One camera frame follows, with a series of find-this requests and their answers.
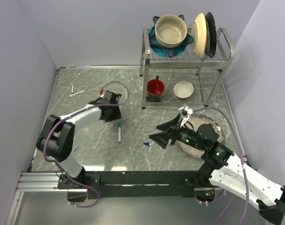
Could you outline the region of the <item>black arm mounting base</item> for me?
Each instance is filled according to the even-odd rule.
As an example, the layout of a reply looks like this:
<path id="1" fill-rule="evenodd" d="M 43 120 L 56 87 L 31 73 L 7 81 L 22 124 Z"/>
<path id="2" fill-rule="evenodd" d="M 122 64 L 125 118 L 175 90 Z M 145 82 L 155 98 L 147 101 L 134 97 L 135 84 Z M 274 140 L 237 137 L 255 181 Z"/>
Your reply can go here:
<path id="1" fill-rule="evenodd" d="M 215 186 L 198 171 L 97 171 L 71 181 L 61 174 L 59 190 L 71 202 L 110 197 L 181 196 L 211 203 L 219 197 Z"/>

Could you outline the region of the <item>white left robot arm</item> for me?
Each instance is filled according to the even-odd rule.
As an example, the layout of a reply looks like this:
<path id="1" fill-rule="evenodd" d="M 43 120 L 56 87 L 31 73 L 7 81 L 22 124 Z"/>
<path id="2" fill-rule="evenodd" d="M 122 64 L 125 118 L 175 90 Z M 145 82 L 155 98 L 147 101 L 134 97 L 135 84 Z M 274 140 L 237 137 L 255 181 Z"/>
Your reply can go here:
<path id="1" fill-rule="evenodd" d="M 99 98 L 89 102 L 85 107 L 63 116 L 50 115 L 47 117 L 38 137 L 36 148 L 55 161 L 69 175 L 69 183 L 74 188 L 85 184 L 85 169 L 72 156 L 75 133 L 82 127 L 102 120 L 112 122 L 121 119 L 118 106 L 121 94 L 110 90 L 105 91 Z"/>

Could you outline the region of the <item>white marker green end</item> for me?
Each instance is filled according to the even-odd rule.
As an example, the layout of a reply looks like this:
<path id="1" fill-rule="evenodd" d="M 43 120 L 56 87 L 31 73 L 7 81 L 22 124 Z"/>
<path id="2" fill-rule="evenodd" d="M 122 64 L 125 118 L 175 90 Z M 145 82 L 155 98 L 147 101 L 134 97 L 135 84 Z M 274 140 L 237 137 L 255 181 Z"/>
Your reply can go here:
<path id="1" fill-rule="evenodd" d="M 121 123 L 118 123 L 118 143 L 121 143 Z"/>

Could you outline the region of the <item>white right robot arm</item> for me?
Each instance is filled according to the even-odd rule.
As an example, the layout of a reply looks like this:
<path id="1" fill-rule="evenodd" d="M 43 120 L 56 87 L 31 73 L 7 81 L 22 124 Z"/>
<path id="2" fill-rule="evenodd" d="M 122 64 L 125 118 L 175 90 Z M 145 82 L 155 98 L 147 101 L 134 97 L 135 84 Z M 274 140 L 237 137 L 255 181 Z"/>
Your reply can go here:
<path id="1" fill-rule="evenodd" d="M 204 163 L 198 170 L 197 181 L 227 190 L 247 204 L 258 209 L 259 214 L 274 225 L 279 225 L 285 215 L 285 185 L 281 186 L 262 176 L 228 147 L 218 141 L 213 125 L 202 124 L 193 130 L 182 123 L 177 115 L 173 120 L 158 125 L 156 134 L 149 138 L 163 149 L 181 142 L 202 151 Z"/>

